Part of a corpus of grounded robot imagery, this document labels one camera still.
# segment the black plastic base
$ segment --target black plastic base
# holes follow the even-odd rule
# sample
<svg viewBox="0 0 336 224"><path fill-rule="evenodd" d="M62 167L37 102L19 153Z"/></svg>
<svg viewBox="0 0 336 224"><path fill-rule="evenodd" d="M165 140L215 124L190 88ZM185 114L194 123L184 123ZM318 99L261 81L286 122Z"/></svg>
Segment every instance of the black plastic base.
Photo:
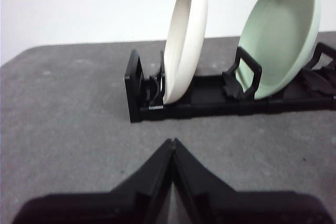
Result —
<svg viewBox="0 0 336 224"><path fill-rule="evenodd" d="M321 54L333 61L318 70L312 70ZM235 70L244 60L254 72L249 89L243 92L235 79ZM140 56L133 50L125 73L125 86L131 122L192 118L212 115L248 115L254 113L281 113L287 111L336 109L336 50L318 43L312 60L281 91L261 100L254 100L258 89L261 67L242 48L237 49L234 65L221 75L194 76L183 97L173 104L164 105L164 62L156 76L145 79Z"/></svg>
<svg viewBox="0 0 336 224"><path fill-rule="evenodd" d="M13 224L167 223L174 183L185 217L206 224L333 224L314 196L294 191L235 191L183 145L167 140L110 193L50 195L29 201Z"/></svg>

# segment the black plastic bracket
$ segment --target black plastic bracket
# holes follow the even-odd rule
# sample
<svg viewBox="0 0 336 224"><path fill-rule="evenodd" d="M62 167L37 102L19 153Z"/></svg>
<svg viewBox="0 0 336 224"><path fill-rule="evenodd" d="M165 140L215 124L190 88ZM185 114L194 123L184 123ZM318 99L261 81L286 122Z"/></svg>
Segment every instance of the black plastic bracket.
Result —
<svg viewBox="0 0 336 224"><path fill-rule="evenodd" d="M333 224L314 196L236 191L175 140L163 145L109 193L54 194L27 202L13 224L167 223L171 186L180 223Z"/></svg>
<svg viewBox="0 0 336 224"><path fill-rule="evenodd" d="M321 54L333 60L313 70ZM251 86L243 92L235 78L243 60L254 73ZM336 110L336 50L318 43L310 62L282 90L261 100L254 95L259 87L262 68L243 48L238 47L231 68L219 75L194 76L181 99L163 104L165 92L164 59L155 76L143 77L139 54L133 50L125 73L125 86L131 122L191 118L212 115L248 115L287 111Z"/></svg>

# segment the dish rack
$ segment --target dish rack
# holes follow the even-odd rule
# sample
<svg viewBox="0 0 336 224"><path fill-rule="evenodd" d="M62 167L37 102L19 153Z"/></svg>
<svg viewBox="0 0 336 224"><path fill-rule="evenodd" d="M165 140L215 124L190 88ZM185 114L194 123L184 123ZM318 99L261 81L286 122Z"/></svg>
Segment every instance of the dish rack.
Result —
<svg viewBox="0 0 336 224"><path fill-rule="evenodd" d="M332 61L320 69L313 69L322 53L331 57ZM235 77L240 60L254 73L252 84L245 92ZM229 70L218 75L194 76L189 88L177 102L163 104L163 51L157 74L145 79L140 56L136 50L132 50L124 76L130 121L336 110L336 50L324 43L317 43L312 59L287 86L267 98L255 100L261 73L261 66L242 47L238 47Z"/></svg>

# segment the light green plate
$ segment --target light green plate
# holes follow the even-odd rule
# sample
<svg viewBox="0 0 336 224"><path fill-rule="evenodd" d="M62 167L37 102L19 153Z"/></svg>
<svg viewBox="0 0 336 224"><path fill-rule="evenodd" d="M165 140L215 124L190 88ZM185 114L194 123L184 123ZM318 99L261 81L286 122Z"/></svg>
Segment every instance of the light green plate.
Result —
<svg viewBox="0 0 336 224"><path fill-rule="evenodd" d="M239 46L262 67L255 99L286 86L309 60L320 25L320 0L258 0L245 24ZM244 91L253 72L241 60L236 78Z"/></svg>

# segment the gray countertop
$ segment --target gray countertop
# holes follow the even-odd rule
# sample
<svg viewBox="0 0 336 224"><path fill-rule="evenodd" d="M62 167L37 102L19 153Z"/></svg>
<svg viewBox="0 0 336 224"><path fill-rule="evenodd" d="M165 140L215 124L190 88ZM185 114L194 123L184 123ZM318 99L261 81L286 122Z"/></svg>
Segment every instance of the gray countertop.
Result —
<svg viewBox="0 0 336 224"><path fill-rule="evenodd" d="M336 32L318 40L336 46ZM197 74L228 69L237 43L206 39ZM33 197L111 190L172 137L237 190L310 193L336 217L335 111L131 124L123 75L132 48L155 73L163 41L42 46L1 67L3 224Z"/></svg>

